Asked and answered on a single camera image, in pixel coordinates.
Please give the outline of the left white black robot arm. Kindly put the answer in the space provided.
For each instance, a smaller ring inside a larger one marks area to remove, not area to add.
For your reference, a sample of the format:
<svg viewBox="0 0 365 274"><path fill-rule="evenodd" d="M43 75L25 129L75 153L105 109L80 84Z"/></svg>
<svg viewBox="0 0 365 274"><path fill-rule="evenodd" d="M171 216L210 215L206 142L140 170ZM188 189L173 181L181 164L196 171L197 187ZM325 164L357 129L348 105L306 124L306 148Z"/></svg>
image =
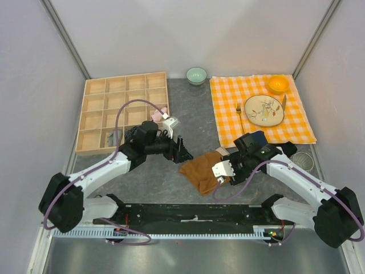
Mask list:
<svg viewBox="0 0 365 274"><path fill-rule="evenodd" d="M125 134L125 142L119 148L93 166L71 174L55 174L40 200L38 209L44 222L50 221L65 233L80 222L106 218L112 224L120 224L125 218L122 202L113 195L91 198L90 195L115 177L124 175L146 161L148 155L161 154L174 163L191 160L192 155L183 145L181 136L174 137L173 129L179 120L170 117L163 121L163 129L157 123L145 121Z"/></svg>

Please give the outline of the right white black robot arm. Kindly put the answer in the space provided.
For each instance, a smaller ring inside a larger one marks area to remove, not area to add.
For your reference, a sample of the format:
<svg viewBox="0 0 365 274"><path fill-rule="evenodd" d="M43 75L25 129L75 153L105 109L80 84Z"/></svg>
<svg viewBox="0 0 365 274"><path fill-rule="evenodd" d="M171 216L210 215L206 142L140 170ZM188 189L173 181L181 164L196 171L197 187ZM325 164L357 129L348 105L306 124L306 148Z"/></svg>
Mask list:
<svg viewBox="0 0 365 274"><path fill-rule="evenodd" d="M299 203L277 196L272 205L261 210L266 224L275 224L280 219L300 224L315 231L332 248L347 240L364 240L364 220L355 192L329 185L295 164L290 159L297 151L294 144L267 143L262 131L245 134L234 144L237 151L222 158L229 162L233 184L249 184L256 172L261 171L305 200Z"/></svg>

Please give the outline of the brown underwear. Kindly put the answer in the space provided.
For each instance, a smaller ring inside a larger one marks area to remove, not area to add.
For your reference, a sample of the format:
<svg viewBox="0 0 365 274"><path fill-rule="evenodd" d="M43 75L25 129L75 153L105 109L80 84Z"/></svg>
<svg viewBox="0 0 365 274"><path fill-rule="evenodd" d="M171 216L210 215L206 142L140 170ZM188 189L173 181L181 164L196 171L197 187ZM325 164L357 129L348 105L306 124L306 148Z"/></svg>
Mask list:
<svg viewBox="0 0 365 274"><path fill-rule="evenodd" d="M222 147L206 152L203 155L189 160L179 169L187 180L197 189L201 196L208 196L216 188L218 181L214 176L212 167L221 161L228 151Z"/></svg>

